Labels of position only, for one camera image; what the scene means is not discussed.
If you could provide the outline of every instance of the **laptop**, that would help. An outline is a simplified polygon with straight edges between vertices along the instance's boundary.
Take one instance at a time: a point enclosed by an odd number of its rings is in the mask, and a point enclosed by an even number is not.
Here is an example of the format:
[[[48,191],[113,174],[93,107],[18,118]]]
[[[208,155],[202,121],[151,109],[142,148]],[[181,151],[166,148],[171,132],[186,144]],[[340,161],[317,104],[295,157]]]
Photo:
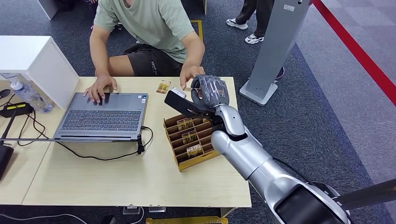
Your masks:
[[[64,141],[136,141],[148,100],[146,93],[106,93],[93,103],[76,92],[54,138]]]

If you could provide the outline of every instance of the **man's hand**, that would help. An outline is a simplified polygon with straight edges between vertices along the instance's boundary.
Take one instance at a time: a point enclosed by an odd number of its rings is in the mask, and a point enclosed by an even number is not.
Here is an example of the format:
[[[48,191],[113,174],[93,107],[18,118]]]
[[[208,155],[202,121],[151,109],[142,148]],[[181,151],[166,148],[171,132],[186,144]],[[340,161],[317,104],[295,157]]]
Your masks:
[[[186,88],[186,83],[194,78],[196,75],[204,75],[204,68],[195,65],[184,64],[182,70],[180,71],[180,86],[184,90]]]
[[[97,74],[97,76],[98,77],[96,78],[95,83],[85,90],[84,96],[88,94],[92,102],[96,101],[97,103],[100,103],[99,95],[102,97],[102,99],[105,99],[105,93],[103,92],[103,89],[106,86],[111,85],[114,90],[117,90],[117,81],[115,81],[115,79],[108,73],[101,75]]]

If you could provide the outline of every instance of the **robotic arm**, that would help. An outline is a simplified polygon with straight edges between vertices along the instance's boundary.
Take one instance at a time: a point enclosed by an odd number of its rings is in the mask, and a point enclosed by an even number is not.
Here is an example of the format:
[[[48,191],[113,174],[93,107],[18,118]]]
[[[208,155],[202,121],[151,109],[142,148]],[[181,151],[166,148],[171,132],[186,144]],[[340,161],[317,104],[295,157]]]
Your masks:
[[[228,105],[226,84],[218,77],[196,76],[191,85],[194,103],[176,89],[165,103],[192,118],[213,123],[211,142],[267,203],[279,224],[348,224],[345,211],[318,187],[299,181],[280,167]]]

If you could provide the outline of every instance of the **red line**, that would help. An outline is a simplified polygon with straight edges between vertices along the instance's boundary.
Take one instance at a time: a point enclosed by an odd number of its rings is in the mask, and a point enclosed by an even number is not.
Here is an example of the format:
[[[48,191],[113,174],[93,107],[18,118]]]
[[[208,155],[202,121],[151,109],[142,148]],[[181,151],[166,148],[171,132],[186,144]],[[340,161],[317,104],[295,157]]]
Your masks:
[[[334,32],[338,35],[338,37],[342,40],[345,46],[349,49],[349,51],[351,51],[351,53],[355,56],[356,60],[358,60],[358,62],[372,77],[375,83],[377,83],[385,95],[387,95],[390,101],[396,106],[396,86],[392,83],[392,81],[359,46],[355,39],[334,17],[334,15],[321,0],[314,0],[313,4],[318,9],[320,14],[322,14],[323,18],[327,21]]]

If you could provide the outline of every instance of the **cardboard organizer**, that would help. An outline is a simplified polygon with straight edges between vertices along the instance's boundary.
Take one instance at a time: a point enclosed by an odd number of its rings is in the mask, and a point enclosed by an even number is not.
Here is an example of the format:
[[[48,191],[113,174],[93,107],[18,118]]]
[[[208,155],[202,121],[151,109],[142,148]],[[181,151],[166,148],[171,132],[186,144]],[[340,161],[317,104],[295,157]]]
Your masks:
[[[179,168],[179,171],[182,171],[183,169],[197,165],[219,155],[219,153],[214,150],[211,144],[211,122],[204,122],[203,119],[193,119],[193,127],[179,131],[177,127],[177,121],[184,118],[186,117],[183,115],[178,115],[169,119],[164,119],[163,123],[166,136],[170,142],[173,156],[175,158],[175,162],[177,164],[177,167]],[[190,142],[188,144],[183,144],[182,134],[192,132],[194,130],[197,132],[198,140]],[[204,153],[193,158],[188,158],[187,148],[197,145],[199,143],[202,145]]]

